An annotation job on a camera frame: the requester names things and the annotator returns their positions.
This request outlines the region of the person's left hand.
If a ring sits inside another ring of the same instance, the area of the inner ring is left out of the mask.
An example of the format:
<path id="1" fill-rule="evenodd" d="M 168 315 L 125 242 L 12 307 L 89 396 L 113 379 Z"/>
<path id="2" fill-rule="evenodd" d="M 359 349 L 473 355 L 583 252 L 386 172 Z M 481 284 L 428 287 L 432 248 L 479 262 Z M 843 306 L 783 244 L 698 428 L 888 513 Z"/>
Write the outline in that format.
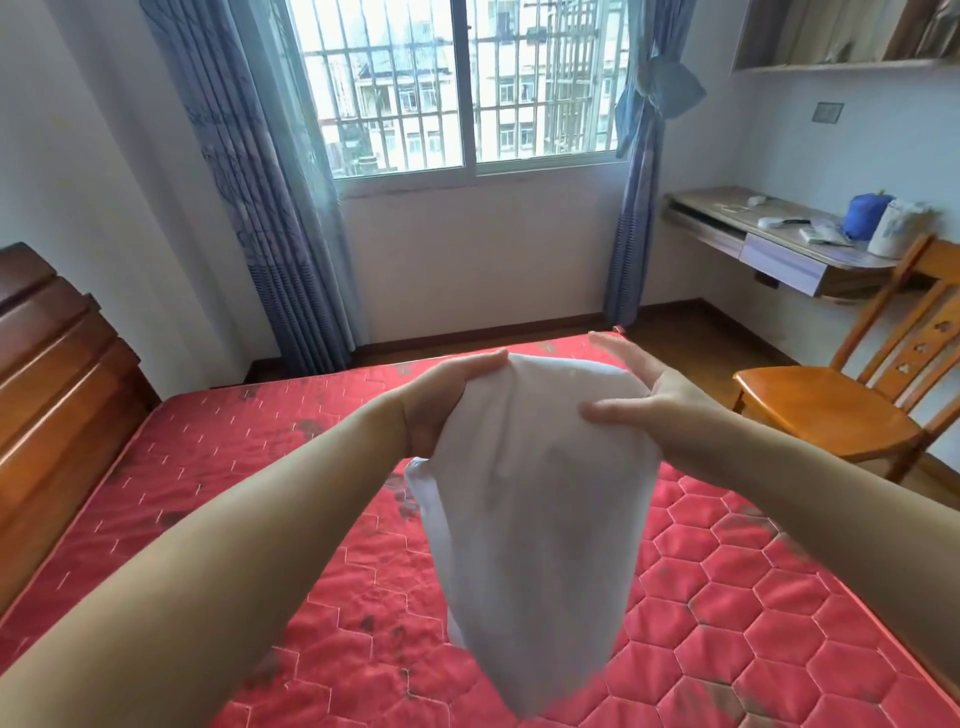
<path id="1" fill-rule="evenodd" d="M 450 359 L 438 362 L 398 390 L 406 432 L 405 457 L 430 458 L 450 415 L 459 405 L 468 385 L 486 377 L 484 375 L 475 378 L 466 384 L 448 383 L 443 375 L 443 364 L 448 360 Z"/>

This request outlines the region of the person's right hand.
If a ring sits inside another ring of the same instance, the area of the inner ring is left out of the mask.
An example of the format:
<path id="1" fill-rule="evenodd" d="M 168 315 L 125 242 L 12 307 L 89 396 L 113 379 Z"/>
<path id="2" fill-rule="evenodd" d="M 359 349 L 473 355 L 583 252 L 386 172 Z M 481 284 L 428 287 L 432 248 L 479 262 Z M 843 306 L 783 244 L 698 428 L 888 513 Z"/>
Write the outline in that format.
<path id="1" fill-rule="evenodd" d="M 660 398 L 651 426 L 635 428 L 648 435 L 666 461 L 686 475 L 713 486 L 738 489 L 736 416 L 678 370 L 618 334 L 591 332 L 591 345 L 618 358 L 649 393 Z"/>

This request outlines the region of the white cloth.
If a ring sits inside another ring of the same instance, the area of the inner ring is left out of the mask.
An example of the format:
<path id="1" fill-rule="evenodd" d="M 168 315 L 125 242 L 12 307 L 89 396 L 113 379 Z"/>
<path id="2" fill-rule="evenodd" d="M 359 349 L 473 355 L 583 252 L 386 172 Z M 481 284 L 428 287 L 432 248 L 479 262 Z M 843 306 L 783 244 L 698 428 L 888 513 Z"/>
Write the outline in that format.
<path id="1" fill-rule="evenodd" d="M 614 365 L 511 354 L 466 384 L 433 455 L 405 467 L 450 639 L 519 719 L 613 654 L 662 455 L 579 406 L 648 394 Z"/>

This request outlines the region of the person's left forearm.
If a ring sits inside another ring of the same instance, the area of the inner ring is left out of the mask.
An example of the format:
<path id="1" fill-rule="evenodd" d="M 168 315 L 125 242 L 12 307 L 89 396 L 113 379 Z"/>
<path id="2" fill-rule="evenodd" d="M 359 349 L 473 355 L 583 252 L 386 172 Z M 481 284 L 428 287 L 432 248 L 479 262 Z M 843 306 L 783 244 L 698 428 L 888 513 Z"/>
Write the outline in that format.
<path id="1" fill-rule="evenodd" d="M 186 516 L 0 677 L 0 728 L 206 725 L 408 455 L 394 391 Z"/>

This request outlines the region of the person's right forearm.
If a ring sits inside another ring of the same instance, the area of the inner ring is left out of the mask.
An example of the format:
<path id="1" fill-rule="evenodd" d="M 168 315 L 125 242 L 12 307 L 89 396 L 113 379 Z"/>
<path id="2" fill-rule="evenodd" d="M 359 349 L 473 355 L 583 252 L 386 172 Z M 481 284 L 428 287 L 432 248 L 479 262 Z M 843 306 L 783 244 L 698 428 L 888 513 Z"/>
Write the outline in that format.
<path id="1" fill-rule="evenodd" d="M 960 687 L 960 512 L 721 409 L 703 478 L 737 491 Z"/>

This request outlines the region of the red quilted mattress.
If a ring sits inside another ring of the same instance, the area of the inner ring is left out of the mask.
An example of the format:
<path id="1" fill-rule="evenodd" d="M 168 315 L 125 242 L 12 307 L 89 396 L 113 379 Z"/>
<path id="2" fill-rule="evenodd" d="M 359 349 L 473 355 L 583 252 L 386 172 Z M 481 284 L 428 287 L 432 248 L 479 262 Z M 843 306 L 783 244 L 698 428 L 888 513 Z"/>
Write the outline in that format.
<path id="1" fill-rule="evenodd" d="M 0 674 L 196 508 L 432 366 L 168 399 L 0 619 Z M 960 704 L 747 499 L 661 465 L 624 621 L 584 688 L 508 710 L 453 645 L 402 465 L 210 728 L 960 728 Z"/>

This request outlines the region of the orange wooden chair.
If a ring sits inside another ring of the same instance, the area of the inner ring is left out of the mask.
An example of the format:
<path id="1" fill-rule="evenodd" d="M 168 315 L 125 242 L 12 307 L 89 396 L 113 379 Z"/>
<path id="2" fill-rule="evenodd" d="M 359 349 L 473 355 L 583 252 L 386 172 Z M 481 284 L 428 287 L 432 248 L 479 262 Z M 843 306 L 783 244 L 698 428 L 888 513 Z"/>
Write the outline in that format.
<path id="1" fill-rule="evenodd" d="M 843 370 L 894 297 L 915 276 L 930 289 L 901 319 L 857 377 Z M 866 306 L 826 367 L 738 371 L 732 411 L 756 408 L 781 431 L 852 464 L 884 460 L 900 484 L 960 420 L 960 394 L 926 424 L 912 413 L 960 367 L 960 242 L 922 235 Z"/>

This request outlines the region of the tied blue curtain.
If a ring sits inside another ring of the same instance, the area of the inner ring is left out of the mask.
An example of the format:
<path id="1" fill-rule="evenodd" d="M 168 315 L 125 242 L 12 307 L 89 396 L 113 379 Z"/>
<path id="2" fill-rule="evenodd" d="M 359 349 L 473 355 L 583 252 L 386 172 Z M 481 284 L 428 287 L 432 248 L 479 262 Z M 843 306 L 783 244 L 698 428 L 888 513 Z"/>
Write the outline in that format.
<path id="1" fill-rule="evenodd" d="M 645 287 L 659 200 L 667 123 L 707 95 L 682 55 L 698 0 L 628 0 L 627 80 L 614 110 L 615 155 L 628 176 L 607 268 L 603 314 L 611 325 L 636 321 Z"/>

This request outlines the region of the white papers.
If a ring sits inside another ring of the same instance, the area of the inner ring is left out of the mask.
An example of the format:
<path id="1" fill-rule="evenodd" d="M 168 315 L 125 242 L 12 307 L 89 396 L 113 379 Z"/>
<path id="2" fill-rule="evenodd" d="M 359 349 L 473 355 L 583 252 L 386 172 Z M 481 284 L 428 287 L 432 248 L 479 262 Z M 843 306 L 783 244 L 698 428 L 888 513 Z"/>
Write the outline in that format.
<path id="1" fill-rule="evenodd" d="M 798 231 L 805 244 L 849 248 L 855 242 L 846 236 L 842 227 L 830 223 L 813 223 L 802 226 Z"/>

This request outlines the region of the blue patterned curtain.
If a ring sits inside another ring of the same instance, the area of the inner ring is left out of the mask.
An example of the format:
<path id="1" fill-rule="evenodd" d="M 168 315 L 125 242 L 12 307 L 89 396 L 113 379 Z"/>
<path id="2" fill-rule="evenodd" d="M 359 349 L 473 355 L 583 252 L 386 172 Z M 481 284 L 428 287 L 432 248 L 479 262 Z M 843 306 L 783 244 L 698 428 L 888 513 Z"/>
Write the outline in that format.
<path id="1" fill-rule="evenodd" d="M 366 318 L 289 0 L 139 0 L 281 357 L 350 367 Z"/>

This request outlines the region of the window with metal grille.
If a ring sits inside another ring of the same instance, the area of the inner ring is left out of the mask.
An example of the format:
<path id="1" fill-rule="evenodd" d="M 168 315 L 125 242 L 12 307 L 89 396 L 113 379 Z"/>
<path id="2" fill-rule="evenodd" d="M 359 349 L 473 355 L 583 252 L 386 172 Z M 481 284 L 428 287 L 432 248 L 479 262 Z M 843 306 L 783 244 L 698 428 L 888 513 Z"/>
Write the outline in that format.
<path id="1" fill-rule="evenodd" d="M 605 164 L 629 0 L 286 0 L 343 195 Z"/>

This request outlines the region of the blue bag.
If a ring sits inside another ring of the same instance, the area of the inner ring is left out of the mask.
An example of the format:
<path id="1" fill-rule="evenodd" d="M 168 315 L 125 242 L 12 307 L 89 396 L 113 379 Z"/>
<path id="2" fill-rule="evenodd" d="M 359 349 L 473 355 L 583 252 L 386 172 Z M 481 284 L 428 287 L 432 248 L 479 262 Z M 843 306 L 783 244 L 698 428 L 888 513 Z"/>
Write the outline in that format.
<path id="1" fill-rule="evenodd" d="M 883 191 L 853 197 L 842 221 L 842 232 L 854 242 L 869 242 L 877 231 L 883 214 L 894 200 Z"/>

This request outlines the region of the brown wooden headboard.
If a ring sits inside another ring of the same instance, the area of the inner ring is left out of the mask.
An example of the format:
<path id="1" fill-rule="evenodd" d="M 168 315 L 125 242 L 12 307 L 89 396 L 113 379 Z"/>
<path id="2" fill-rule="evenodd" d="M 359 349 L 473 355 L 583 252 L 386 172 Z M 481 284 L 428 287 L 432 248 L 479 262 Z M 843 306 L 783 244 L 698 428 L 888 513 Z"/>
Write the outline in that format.
<path id="1" fill-rule="evenodd" d="M 91 294 L 0 248 L 0 618 L 161 402 Z"/>

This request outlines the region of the wall-mounted wooden desk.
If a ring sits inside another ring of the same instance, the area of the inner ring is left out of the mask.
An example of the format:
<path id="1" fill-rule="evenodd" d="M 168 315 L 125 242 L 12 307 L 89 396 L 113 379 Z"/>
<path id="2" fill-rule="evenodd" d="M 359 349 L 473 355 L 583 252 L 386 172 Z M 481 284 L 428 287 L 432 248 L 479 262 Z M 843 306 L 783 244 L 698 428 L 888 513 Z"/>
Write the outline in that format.
<path id="1" fill-rule="evenodd" d="M 810 298 L 855 300 L 869 297 L 892 277 L 897 261 L 870 255 L 862 246 L 809 245 L 801 226 L 761 229 L 765 216 L 802 217 L 834 222 L 835 216 L 780 198 L 749 208 L 759 192 L 742 186 L 716 186 L 664 195 L 662 217 L 705 245 L 752 271 Z"/>

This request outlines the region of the wooden wall shelf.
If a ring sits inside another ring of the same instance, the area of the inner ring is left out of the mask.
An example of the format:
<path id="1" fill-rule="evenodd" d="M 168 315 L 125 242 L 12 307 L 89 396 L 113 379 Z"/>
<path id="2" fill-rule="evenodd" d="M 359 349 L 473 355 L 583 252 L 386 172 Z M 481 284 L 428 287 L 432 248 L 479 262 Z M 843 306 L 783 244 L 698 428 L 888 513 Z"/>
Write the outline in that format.
<path id="1" fill-rule="evenodd" d="M 733 72 L 960 67 L 960 0 L 750 0 Z"/>

